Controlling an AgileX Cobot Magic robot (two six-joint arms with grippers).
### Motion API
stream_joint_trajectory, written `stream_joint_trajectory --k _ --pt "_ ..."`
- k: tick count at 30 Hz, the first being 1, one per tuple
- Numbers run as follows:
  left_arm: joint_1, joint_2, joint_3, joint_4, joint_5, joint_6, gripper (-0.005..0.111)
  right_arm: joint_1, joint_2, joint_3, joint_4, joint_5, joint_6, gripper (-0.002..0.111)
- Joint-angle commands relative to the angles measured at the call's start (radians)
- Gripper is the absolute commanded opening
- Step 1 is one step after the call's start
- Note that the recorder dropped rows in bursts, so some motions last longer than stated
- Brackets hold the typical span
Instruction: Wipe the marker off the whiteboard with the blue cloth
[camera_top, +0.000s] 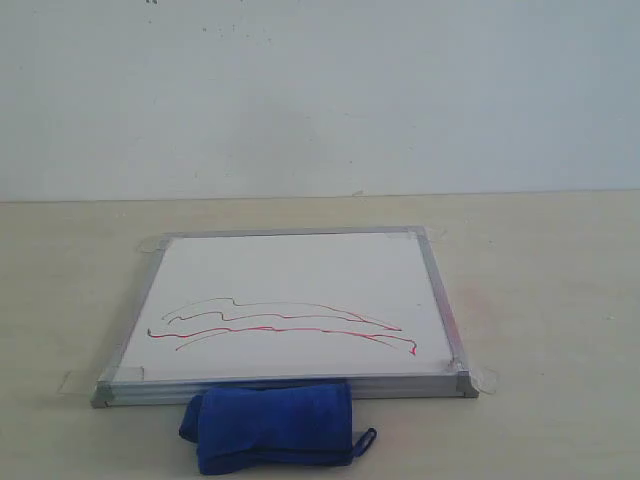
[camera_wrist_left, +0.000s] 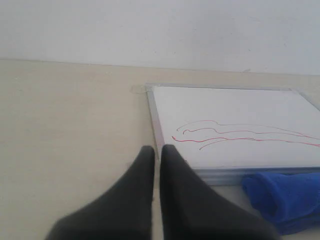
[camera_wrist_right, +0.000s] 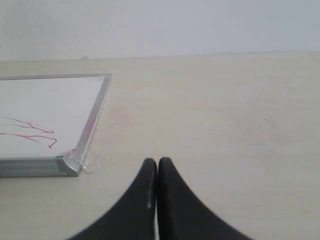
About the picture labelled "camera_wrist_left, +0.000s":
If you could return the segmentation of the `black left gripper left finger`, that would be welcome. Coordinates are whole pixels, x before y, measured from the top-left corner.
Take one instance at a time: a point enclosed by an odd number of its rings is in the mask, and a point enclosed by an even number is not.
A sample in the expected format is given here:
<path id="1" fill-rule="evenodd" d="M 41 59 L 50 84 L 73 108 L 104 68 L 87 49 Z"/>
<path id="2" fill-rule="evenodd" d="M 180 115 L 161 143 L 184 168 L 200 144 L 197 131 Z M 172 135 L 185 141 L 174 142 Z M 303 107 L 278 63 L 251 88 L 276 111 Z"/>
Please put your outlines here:
<path id="1" fill-rule="evenodd" d="M 58 220 L 48 240 L 150 240 L 155 151 L 143 146 L 132 165 L 104 194 Z"/>

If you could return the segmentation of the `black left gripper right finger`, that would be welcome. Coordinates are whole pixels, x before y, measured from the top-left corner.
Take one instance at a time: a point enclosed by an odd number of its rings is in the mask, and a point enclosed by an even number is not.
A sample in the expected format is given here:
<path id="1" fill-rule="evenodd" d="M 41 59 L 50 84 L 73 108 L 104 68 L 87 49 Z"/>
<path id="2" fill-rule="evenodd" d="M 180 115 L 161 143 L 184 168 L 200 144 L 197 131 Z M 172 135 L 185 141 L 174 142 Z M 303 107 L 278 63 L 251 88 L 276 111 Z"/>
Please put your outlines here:
<path id="1" fill-rule="evenodd" d="M 159 179 L 165 240 L 279 240 L 276 229 L 211 189 L 174 145 L 162 147 Z"/>

